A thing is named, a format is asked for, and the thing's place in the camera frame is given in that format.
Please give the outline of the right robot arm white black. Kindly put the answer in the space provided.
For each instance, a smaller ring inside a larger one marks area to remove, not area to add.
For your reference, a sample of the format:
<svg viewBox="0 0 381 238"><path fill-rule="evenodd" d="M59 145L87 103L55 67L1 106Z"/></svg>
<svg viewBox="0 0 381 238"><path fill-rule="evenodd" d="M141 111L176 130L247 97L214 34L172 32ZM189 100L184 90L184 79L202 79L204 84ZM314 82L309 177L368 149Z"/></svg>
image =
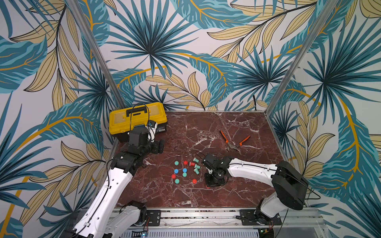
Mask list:
<svg viewBox="0 0 381 238"><path fill-rule="evenodd" d="M275 192L262 199L249 215L241 214L243 224L275 225L275 218L285 209L302 210L309 182L288 162L259 164L225 156L218 159L208 154L202 159L208 172L204 179L208 187L226 185L228 179L244 178L259 181L274 188Z"/></svg>

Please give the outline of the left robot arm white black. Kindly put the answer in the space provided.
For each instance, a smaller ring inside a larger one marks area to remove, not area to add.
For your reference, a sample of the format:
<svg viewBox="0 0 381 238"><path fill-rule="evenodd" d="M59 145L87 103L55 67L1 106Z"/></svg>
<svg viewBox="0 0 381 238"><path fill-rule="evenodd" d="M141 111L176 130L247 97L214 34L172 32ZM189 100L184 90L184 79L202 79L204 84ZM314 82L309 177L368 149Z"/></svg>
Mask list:
<svg viewBox="0 0 381 238"><path fill-rule="evenodd" d="M69 238L118 238L132 225L147 225L147 207L141 202L131 201L115 218L111 215L122 192L143 166L144 159L149 154L163 153L165 141L155 140L157 126L149 120L147 126L137 126L129 132L126 149L107 164L107 177L102 188L75 224Z"/></svg>

